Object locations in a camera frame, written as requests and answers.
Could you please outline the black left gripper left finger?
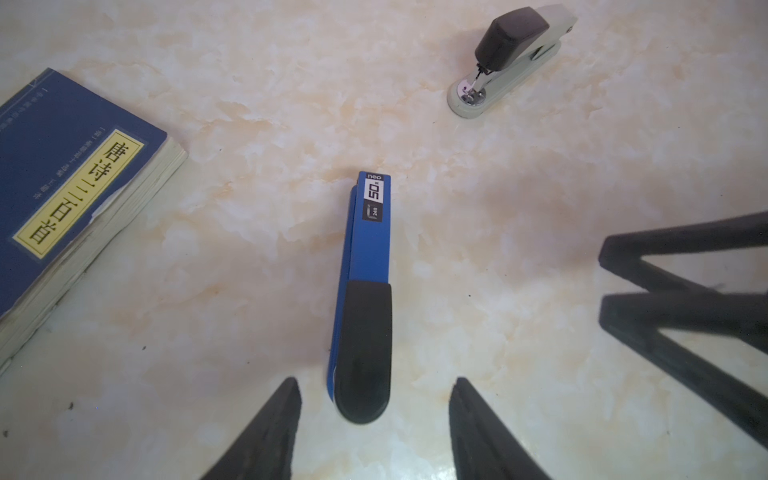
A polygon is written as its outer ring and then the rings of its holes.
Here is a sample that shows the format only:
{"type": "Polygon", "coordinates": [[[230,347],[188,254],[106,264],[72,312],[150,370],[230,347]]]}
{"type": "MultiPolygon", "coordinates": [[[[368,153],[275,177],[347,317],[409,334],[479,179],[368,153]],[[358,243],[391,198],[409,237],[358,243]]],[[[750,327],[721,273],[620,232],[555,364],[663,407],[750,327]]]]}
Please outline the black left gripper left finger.
{"type": "Polygon", "coordinates": [[[287,377],[202,479],[289,480],[302,399],[287,377]]]}

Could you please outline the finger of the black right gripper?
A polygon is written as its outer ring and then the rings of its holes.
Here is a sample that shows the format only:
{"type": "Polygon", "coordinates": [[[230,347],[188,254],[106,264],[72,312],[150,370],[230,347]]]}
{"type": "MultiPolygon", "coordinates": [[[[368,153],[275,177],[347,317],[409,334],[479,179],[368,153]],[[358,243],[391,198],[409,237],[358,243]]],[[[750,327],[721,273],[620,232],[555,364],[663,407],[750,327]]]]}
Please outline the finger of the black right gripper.
{"type": "Polygon", "coordinates": [[[707,293],[712,289],[653,266],[643,258],[766,245],[767,214],[760,212],[714,222],[612,235],[603,243],[599,264],[650,293],[707,293]]]}
{"type": "Polygon", "coordinates": [[[599,324],[767,446],[767,397],[661,333],[672,329],[733,337],[766,353],[765,294],[612,294],[601,301],[599,324]]]}

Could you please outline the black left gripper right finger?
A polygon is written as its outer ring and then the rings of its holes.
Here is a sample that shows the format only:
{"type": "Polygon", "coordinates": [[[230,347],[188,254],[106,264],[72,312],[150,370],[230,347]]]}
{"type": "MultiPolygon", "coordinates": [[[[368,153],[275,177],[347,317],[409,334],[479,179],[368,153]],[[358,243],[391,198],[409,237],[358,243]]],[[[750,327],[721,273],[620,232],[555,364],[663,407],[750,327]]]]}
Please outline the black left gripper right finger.
{"type": "Polygon", "coordinates": [[[459,377],[449,400],[452,453],[459,480],[548,480],[471,382],[459,377]]]}

